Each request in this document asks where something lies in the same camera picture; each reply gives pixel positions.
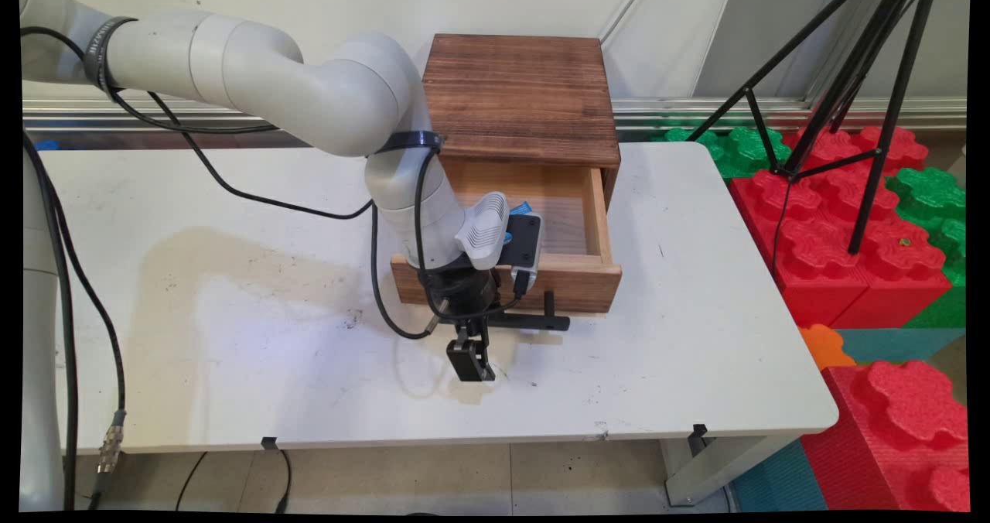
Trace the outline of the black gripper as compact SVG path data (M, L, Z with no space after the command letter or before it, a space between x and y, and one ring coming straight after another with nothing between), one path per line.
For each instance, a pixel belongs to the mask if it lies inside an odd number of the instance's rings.
M478 272L473 268L432 270L420 275L420 283L432 304L445 315L466 315L489 311L504 312L499 292L500 276L494 269ZM490 365L488 319L477 318L475 333L470 326L454 323L455 339L448 343L448 358L457 378L464 382L495 381Z

